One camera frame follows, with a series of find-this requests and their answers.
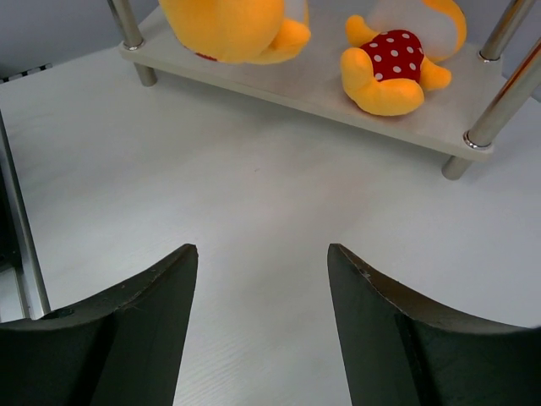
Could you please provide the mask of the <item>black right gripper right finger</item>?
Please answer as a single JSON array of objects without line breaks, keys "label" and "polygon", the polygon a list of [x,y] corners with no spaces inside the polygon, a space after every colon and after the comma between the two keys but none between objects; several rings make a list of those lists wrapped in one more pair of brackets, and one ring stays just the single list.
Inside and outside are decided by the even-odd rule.
[{"label": "black right gripper right finger", "polygon": [[353,404],[539,404],[538,328],[455,310],[340,244],[327,266]]}]

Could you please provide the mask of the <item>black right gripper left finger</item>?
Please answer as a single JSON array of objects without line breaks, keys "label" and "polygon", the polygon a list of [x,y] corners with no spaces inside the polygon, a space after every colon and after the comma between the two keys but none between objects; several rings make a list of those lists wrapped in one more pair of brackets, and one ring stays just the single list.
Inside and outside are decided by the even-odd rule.
[{"label": "black right gripper left finger", "polygon": [[38,320],[1,325],[3,405],[171,405],[194,299],[198,251]]}]

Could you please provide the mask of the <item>yellow plush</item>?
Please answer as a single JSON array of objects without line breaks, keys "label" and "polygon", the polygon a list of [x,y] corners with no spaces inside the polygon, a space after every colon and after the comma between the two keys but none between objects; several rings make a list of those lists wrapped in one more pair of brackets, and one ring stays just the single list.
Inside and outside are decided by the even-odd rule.
[{"label": "yellow plush", "polygon": [[378,1],[345,24],[349,43],[340,60],[342,88],[362,111],[409,114],[427,91],[452,81],[440,62],[460,51],[467,21],[453,1]]},{"label": "yellow plush", "polygon": [[183,47],[219,63],[283,63],[311,38],[306,1],[171,0],[159,5]]}]

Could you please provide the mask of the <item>yellow plush front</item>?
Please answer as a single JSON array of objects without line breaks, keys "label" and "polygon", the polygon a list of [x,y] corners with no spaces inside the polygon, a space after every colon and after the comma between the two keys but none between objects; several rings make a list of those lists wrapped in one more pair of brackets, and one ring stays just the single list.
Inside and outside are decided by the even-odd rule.
[{"label": "yellow plush front", "polygon": [[171,0],[159,5],[183,47],[219,63],[283,63],[311,38],[306,1]]}]

